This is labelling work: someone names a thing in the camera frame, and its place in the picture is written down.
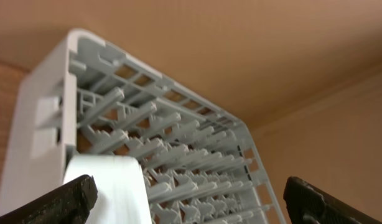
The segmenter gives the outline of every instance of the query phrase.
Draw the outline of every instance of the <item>beige background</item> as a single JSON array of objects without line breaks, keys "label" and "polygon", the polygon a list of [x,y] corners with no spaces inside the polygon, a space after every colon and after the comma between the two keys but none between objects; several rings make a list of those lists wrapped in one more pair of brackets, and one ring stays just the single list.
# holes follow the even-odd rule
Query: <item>beige background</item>
[{"label": "beige background", "polygon": [[[0,0],[0,61],[74,27],[245,120],[285,215],[296,175],[382,221],[382,0]],[[23,76],[0,64],[0,170]]]}]

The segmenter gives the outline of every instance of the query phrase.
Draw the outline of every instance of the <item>brown wall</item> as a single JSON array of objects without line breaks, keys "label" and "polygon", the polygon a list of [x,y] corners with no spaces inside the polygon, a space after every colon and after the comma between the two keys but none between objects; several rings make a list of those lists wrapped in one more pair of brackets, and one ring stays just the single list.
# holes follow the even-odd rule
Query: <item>brown wall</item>
[{"label": "brown wall", "polygon": [[253,136],[289,222],[291,175],[382,222],[382,72]]}]

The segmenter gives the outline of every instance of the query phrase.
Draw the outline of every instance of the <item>black object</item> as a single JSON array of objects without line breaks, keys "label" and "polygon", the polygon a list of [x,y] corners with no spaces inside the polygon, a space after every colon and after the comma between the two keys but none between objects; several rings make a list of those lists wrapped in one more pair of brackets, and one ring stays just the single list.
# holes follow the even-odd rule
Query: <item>black object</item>
[{"label": "black object", "polygon": [[97,187],[89,175],[75,180],[0,217],[0,223],[85,223],[97,201]]},{"label": "black object", "polygon": [[288,178],[284,200],[293,224],[381,223],[298,177]]}]

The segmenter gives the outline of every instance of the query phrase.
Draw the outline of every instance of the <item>dish rack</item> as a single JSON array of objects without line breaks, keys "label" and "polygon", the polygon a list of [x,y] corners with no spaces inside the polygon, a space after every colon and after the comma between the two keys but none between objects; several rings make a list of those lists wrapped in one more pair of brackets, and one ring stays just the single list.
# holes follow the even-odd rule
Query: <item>dish rack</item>
[{"label": "dish rack", "polygon": [[21,84],[0,215],[62,185],[78,153],[136,158],[153,223],[269,223],[269,209],[285,223],[241,120],[81,29]]}]

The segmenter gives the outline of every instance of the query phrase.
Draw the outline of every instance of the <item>wooden table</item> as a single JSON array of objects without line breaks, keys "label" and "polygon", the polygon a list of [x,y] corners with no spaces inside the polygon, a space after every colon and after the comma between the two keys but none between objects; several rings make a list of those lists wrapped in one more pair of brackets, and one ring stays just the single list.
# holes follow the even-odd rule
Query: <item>wooden table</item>
[{"label": "wooden table", "polygon": [[26,74],[24,70],[0,63],[0,176],[6,157],[19,84]]}]

